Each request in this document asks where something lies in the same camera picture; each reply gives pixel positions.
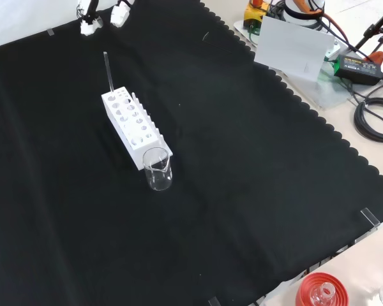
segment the white paper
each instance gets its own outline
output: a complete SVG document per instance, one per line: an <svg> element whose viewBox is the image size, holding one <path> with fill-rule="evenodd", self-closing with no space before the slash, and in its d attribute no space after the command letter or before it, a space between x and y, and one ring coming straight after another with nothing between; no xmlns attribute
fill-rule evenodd
<svg viewBox="0 0 383 306"><path fill-rule="evenodd" d="M330 34L264 17L254 61L316 82L333 44Z"/></svg>

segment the scalloped edge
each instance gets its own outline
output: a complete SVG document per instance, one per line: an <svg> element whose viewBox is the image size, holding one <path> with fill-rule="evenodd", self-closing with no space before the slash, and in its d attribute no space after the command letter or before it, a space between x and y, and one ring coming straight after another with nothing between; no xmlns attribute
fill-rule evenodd
<svg viewBox="0 0 383 306"><path fill-rule="evenodd" d="M197 0L198 1L198 5L218 24L220 24L225 30L226 32L231 35L233 37L233 39L237 40L237 42L239 43L239 45L241 45L242 47L244 47L244 49L250 53L250 55L254 58L255 57L255 52L252 50L251 46L249 46L247 43L251 44L249 41L246 41L245 40L242 40L240 36L236 35L236 33L230 29L230 27L225 24L225 22L221 19L220 16L216 15L215 12L211 11L203 2L201 2L201 0ZM353 155L356 155L357 159L363 163L363 164L366 164L369 169L371 169L371 171L374 171L378 176L379 176L379 180L383 180L383 174L380 174L380 171L379 169L372 165L372 164L369 164L369 160L367 160L367 158L365 158L364 156L360 155L359 154L359 151L355 148L355 147L351 147L350 146L350 142L346 139L344 139L343 135L341 132L337 131L334 126L332 124L328 124L326 119L321 117L318 113L318 111L316 110L312 110L310 108L310 105L307 103L307 102L304 102L302 100L302 98L298 95L296 95L294 93L294 91L290 88L288 88L288 86L290 84L288 84L287 82L285 82L285 80L280 77L279 75L277 75L276 71L271 69L270 67L267 67L268 68L268 74L271 78L275 78L283 88L283 90L285 91L288 91L290 96L292 96L295 100L298 99L298 105L308 114L308 115L311 115L312 117L314 117L316 119L316 121L320 122L321 124L325 125L330 131L332 131L335 136L337 136L339 138L339 141L341 141L343 144L346 145L346 147L348 147L350 149L350 151L353 153Z"/></svg>

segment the black cable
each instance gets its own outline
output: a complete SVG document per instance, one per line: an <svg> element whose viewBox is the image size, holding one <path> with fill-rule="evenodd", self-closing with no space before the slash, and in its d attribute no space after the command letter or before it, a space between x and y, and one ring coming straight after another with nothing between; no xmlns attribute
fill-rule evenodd
<svg viewBox="0 0 383 306"><path fill-rule="evenodd" d="M309 14L309 13L299 13L297 11L294 11L292 10L291 8L289 8L289 6L287 6L286 4L284 5L283 7L284 11L290 15L291 17L294 17L296 19L299 19L299 20L318 20L320 19L321 17L324 16L325 14L325 11L324 9L322 8L321 10L319 11L314 11L312 12L312 14Z"/></svg>
<svg viewBox="0 0 383 306"><path fill-rule="evenodd" d="M268 12L271 10L271 8L273 6L273 2L274 2L274 0L271 0L271 2L269 3Z"/></svg>
<svg viewBox="0 0 383 306"><path fill-rule="evenodd" d="M80 7L80 5L77 5L77 19L81 18L83 16L82 12L84 11L83 8Z"/></svg>
<svg viewBox="0 0 383 306"><path fill-rule="evenodd" d="M314 3L315 7L316 7L318 10L324 10L324 9L325 9L325 6L324 6L323 8L321 8L319 5L317 5L317 3L315 2L315 0L308 0L308 2L309 2L309 4L310 4L310 8L311 8L311 10L315 11L315 10L313 9L312 4L311 4L310 1L312 1L312 2Z"/></svg>
<svg viewBox="0 0 383 306"><path fill-rule="evenodd" d="M272 1L271 1L271 4L269 5L270 9L269 9L267 16L285 21L285 19L283 17L284 6L285 6L284 0L278 1L274 6L272 6Z"/></svg>
<svg viewBox="0 0 383 306"><path fill-rule="evenodd" d="M313 8L313 5L311 3L311 0L308 0L308 4L309 4L309 7L311 8L311 11L315 11L315 9Z"/></svg>
<svg viewBox="0 0 383 306"><path fill-rule="evenodd" d="M128 0L118 0L117 5L119 6L119 4L121 4L122 1L125 2L126 5L129 6L129 8L132 7L132 5L128 2Z"/></svg>
<svg viewBox="0 0 383 306"><path fill-rule="evenodd" d="M342 37L340 37L339 35L337 35L332 29L328 28L327 25L325 25L325 23L322 21L322 19L319 20L319 24L324 27L329 33L331 33L334 37L338 38L340 41L342 41L344 44L346 44L349 49L351 49L351 51L353 52L358 52L360 53L361 55L363 55L365 58L367 58L369 61L371 62L374 62L370 57L368 57L366 54L364 54L362 51L360 51L359 49L355 48L354 46L352 46L349 42L345 41Z"/></svg>
<svg viewBox="0 0 383 306"><path fill-rule="evenodd" d="M251 6L252 6L253 8L255 8L256 10L260 10L260 11L263 11L264 13L268 13L268 10L263 9L261 6L255 6L255 5L253 4L253 1L252 1L252 0L250 0L250 4L251 4Z"/></svg>
<svg viewBox="0 0 383 306"><path fill-rule="evenodd" d="M369 105L383 106L383 98L378 98L378 97L371 98L372 94L377 92L379 89L383 88L383 85L372 90L367 96L363 96L360 93L353 90L352 84L348 85L342 79L341 79L341 81L346 86L347 90L351 93L351 95L353 96L353 98L357 102L356 111L354 114L354 124L355 124L356 129L367 139L373 140L375 142L382 142L383 143L383 133L375 131L369 125L369 123L367 123L366 117L364 116L364 112L368 112L371 115L373 115L376 118L383 121L383 117L377 115L376 113L373 113L371 110L368 109ZM364 101L360 102L358 100L358 98L356 97L356 95L364 98Z"/></svg>
<svg viewBox="0 0 383 306"><path fill-rule="evenodd" d="M328 19L329 24L332 23L332 24L334 25L334 27L336 28L336 30L338 30L339 33L342 35L343 39L344 39L347 43L349 43L349 39L348 39L348 37L346 36L345 31L342 30L342 28L341 28L341 27L340 27L340 26L333 20L332 17L330 17L328 14L324 13L324 15L323 15L321 18L326 18L326 19Z"/></svg>

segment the black stand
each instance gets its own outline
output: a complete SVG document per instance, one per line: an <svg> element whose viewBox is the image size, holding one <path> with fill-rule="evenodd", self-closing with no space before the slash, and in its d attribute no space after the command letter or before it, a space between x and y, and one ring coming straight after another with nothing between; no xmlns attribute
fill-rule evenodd
<svg viewBox="0 0 383 306"><path fill-rule="evenodd" d="M360 49L370 38L377 34L383 34L383 17L376 23L372 24L366 32L364 32L364 38L356 45L357 49ZM376 52L383 45L383 36L379 38L379 44L373 52Z"/></svg>

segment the clear acrylic clip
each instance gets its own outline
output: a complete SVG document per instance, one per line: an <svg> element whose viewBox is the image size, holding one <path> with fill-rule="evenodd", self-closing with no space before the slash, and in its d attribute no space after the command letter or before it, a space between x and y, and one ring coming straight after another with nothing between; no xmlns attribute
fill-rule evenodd
<svg viewBox="0 0 383 306"><path fill-rule="evenodd" d="M220 302L217 300L217 297L211 298L209 300L210 306L221 306Z"/></svg>
<svg viewBox="0 0 383 306"><path fill-rule="evenodd" d="M372 214L369 208L364 208L360 211L366 219L373 225L373 229L377 228L380 225L380 221Z"/></svg>

